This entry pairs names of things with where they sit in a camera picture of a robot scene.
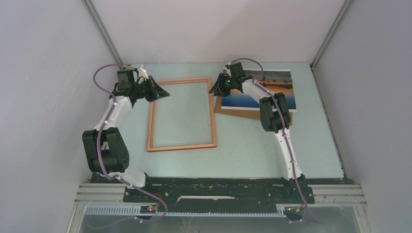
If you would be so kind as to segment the clear acrylic glass sheet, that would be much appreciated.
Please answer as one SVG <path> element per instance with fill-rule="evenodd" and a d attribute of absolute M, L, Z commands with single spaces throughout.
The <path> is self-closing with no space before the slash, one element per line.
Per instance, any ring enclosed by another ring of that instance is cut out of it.
<path fill-rule="evenodd" d="M 151 148 L 170 150 L 214 144 L 208 81 L 168 82 L 160 87 L 170 96 L 153 102 Z"/>

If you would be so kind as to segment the brown cardboard backing board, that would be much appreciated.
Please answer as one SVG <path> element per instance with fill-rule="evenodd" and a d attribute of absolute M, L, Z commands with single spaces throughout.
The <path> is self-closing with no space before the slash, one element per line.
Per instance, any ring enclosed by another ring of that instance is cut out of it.
<path fill-rule="evenodd" d="M 222 97 L 216 98 L 214 113 L 229 115 L 229 116 L 234 116 L 234 117 L 242 117 L 242 118 L 260 120 L 260 111 L 223 109 L 222 108 Z"/>

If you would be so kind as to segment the wooden picture frame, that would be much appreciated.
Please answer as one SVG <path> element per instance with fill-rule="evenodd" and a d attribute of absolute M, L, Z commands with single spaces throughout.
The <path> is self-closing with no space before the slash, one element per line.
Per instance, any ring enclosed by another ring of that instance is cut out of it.
<path fill-rule="evenodd" d="M 189 84 L 189 83 L 206 83 L 207 90 L 211 88 L 211 78 L 210 77 L 195 77 L 195 78 L 183 78 L 183 79 L 171 79 L 171 80 L 160 80 L 159 81 L 160 85 L 177 85 L 177 84 Z M 209 128 L 211 132 L 211 142 L 210 143 L 154 147 L 155 123 L 156 123 L 156 120 L 155 120 L 156 102 L 153 102 L 151 103 L 150 115 L 149 115 L 147 152 L 163 152 L 163 151 L 175 151 L 175 150 L 197 150 L 197 149 L 216 148 L 218 144 L 217 144 L 217 134 L 216 134 L 216 121 L 215 121 L 215 115 L 214 115 L 214 110 L 213 110 L 213 97 L 208 92 L 206 94 L 207 94 Z"/>

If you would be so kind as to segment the sunset photo print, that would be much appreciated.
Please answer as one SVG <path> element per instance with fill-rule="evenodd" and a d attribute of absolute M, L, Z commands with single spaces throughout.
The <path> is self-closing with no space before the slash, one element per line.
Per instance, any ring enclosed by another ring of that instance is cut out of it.
<path fill-rule="evenodd" d="M 269 69 L 261 72 L 258 68 L 245 68 L 246 75 L 252 75 L 262 86 L 274 93 L 283 93 L 290 112 L 296 112 L 295 96 L 293 92 L 293 82 L 289 69 Z M 251 96 L 232 90 L 227 97 L 222 97 L 223 109 L 258 111 L 259 103 Z"/>

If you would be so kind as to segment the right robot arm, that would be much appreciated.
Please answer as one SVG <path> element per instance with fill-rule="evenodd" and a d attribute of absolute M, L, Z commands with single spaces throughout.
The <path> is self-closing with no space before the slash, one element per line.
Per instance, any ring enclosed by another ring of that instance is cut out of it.
<path fill-rule="evenodd" d="M 261 125 L 266 132 L 273 134 L 283 157 L 283 198 L 289 203 L 297 202 L 306 187 L 306 178 L 293 150 L 290 136 L 291 116 L 285 95 L 270 91 L 253 75 L 247 75 L 239 60 L 228 62 L 224 66 L 209 93 L 217 97 L 227 97 L 232 90 L 238 90 L 259 103 Z"/>

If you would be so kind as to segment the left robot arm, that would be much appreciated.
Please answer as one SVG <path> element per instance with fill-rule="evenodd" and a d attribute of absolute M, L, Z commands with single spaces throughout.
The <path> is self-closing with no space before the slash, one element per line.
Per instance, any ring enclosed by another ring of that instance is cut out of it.
<path fill-rule="evenodd" d="M 154 190 L 145 184 L 146 173 L 128 171 L 130 154 L 120 129 L 138 100 L 153 102 L 169 97 L 170 94 L 148 75 L 143 66 L 123 66 L 117 72 L 117 78 L 112 91 L 98 86 L 109 94 L 109 102 L 99 123 L 82 134 L 86 161 L 91 172 L 109 180 L 119 180 L 130 188 L 136 187 L 135 196 L 141 202 L 148 202 L 153 198 Z"/>

